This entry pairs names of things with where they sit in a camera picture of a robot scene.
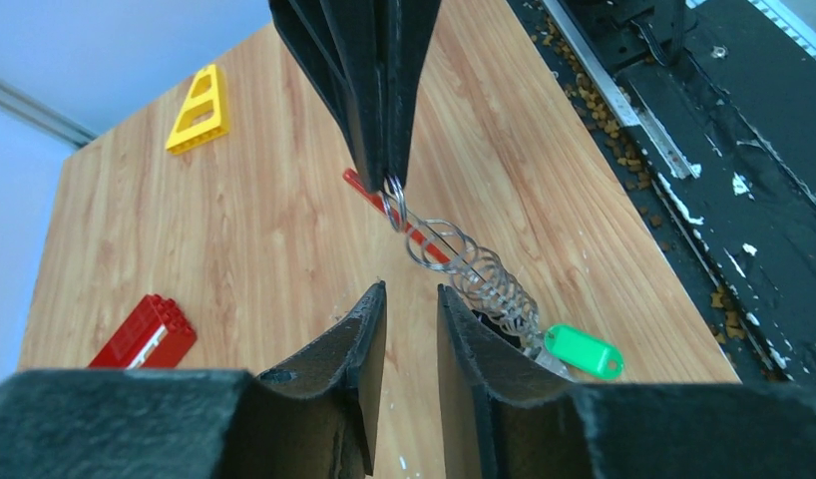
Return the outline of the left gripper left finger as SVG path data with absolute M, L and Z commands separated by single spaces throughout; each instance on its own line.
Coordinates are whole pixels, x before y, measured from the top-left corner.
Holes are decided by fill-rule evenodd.
M 0 478 L 362 478 L 387 293 L 263 371 L 37 369 L 0 385 Z

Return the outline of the green tag key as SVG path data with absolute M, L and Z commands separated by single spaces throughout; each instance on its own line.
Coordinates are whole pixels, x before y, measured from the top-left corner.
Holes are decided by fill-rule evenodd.
M 614 380 L 624 369 L 622 353 L 612 344 L 568 324 L 555 324 L 527 355 L 555 375 L 576 381 L 572 366 L 599 380 Z

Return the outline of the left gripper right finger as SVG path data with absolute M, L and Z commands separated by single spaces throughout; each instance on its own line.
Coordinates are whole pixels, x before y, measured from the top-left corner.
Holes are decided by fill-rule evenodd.
M 446 285 L 438 379 L 450 478 L 816 478 L 816 396 L 784 383 L 575 383 Z

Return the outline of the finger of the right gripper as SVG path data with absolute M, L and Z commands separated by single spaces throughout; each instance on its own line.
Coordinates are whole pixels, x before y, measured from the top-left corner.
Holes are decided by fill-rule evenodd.
M 270 1 L 279 37 L 339 127 L 362 187 L 382 191 L 381 69 L 373 1 Z
M 407 184 L 418 87 L 441 3 L 360 1 L 356 27 L 362 184 Z

